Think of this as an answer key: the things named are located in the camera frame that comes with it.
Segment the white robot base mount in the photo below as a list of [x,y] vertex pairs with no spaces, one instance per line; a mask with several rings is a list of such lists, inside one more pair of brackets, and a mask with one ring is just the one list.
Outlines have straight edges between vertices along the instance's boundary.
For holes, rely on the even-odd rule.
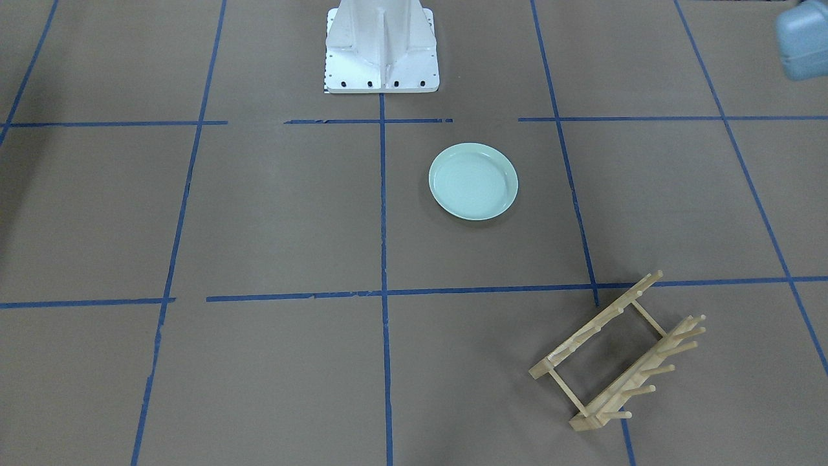
[[341,1],[327,12],[325,47],[326,93],[440,88],[435,18],[420,1]]

